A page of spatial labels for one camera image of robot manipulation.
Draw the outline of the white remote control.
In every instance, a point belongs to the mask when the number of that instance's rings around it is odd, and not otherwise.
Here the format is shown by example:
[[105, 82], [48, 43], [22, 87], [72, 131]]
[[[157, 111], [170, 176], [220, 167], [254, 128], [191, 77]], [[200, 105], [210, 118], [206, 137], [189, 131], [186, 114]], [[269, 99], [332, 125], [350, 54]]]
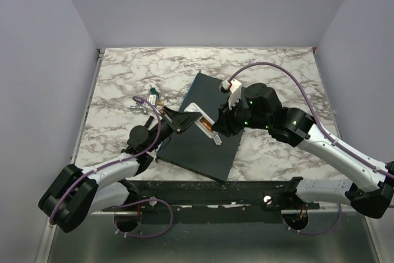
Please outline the white remote control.
[[211, 119], [209, 117], [209, 115], [207, 113], [205, 113], [197, 104], [195, 103], [190, 103], [186, 108], [185, 108], [185, 112], [195, 112], [195, 113], [199, 113], [200, 117], [195, 121], [195, 124], [197, 125], [197, 127], [200, 128], [200, 130], [210, 139], [213, 139], [213, 137], [217, 134], [216, 132], [209, 131], [207, 130], [200, 122], [201, 118], [206, 118], [210, 124], [211, 124], [211, 128], [214, 124], [214, 120]]

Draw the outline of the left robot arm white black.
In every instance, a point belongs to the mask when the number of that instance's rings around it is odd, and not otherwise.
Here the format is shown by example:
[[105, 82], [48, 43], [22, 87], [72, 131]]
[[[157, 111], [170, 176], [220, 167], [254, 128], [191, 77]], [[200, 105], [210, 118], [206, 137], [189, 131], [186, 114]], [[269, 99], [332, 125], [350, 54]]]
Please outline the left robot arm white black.
[[100, 192], [115, 193], [115, 203], [124, 211], [131, 210], [136, 195], [122, 181], [145, 171], [153, 161], [151, 151], [172, 133], [186, 131], [201, 116], [196, 110], [163, 107], [156, 112], [158, 123], [152, 128], [138, 125], [131, 129], [127, 147], [116, 158], [85, 169], [75, 164], [65, 166], [39, 200], [39, 209], [65, 233], [80, 226], [91, 212], [107, 207]]

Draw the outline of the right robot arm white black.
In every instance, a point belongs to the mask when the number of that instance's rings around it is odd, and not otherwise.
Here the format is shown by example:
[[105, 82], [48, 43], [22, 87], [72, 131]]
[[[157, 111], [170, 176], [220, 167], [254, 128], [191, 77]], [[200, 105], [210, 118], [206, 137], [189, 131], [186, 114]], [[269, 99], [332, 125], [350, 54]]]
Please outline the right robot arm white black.
[[332, 135], [318, 121], [299, 108], [283, 107], [275, 90], [263, 83], [242, 88], [233, 79], [220, 85], [228, 94], [219, 107], [212, 129], [223, 136], [235, 136], [244, 128], [266, 130], [278, 142], [315, 155], [341, 172], [343, 180], [297, 178], [283, 193], [292, 209], [304, 203], [328, 202], [351, 206], [360, 214], [381, 218], [393, 198], [393, 164], [361, 153]]

